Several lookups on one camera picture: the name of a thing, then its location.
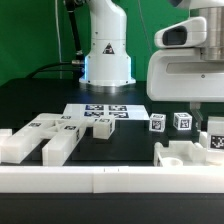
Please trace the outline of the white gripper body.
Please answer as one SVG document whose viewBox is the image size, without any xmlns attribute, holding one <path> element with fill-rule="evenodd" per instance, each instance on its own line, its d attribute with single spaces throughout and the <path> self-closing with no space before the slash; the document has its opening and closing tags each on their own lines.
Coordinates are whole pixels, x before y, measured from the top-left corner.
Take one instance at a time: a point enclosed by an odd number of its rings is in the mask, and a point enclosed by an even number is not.
<svg viewBox="0 0 224 224">
<path fill-rule="evenodd" d="M 224 62 L 204 61 L 196 48 L 159 50 L 149 61 L 147 94 L 154 101 L 224 102 Z"/>
</svg>

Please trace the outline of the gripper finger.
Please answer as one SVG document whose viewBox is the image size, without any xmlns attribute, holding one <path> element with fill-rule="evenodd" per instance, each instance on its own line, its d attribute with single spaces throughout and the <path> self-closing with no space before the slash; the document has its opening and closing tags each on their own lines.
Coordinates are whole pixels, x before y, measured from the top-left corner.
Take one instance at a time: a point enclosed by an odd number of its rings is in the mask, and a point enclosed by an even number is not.
<svg viewBox="0 0 224 224">
<path fill-rule="evenodd" d="M 191 102 L 190 103 L 190 111 L 196 120 L 196 127 L 198 130 L 201 129 L 202 121 L 203 121 L 203 115 L 200 112 L 200 108 L 201 108 L 200 102 Z"/>
</svg>

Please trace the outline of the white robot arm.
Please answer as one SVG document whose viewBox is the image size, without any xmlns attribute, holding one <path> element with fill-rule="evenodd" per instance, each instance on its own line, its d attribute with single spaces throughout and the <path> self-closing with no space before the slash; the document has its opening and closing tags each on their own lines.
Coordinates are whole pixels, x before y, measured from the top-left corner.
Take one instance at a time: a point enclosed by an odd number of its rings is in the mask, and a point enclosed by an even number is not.
<svg viewBox="0 0 224 224">
<path fill-rule="evenodd" d="M 158 31 L 149 61 L 147 95 L 190 104 L 201 121 L 202 102 L 224 102 L 224 0 L 167 0 L 189 18 Z M 96 91 L 133 85 L 126 53 L 126 14 L 111 0 L 85 0 L 91 16 L 91 50 L 80 84 Z"/>
</svg>

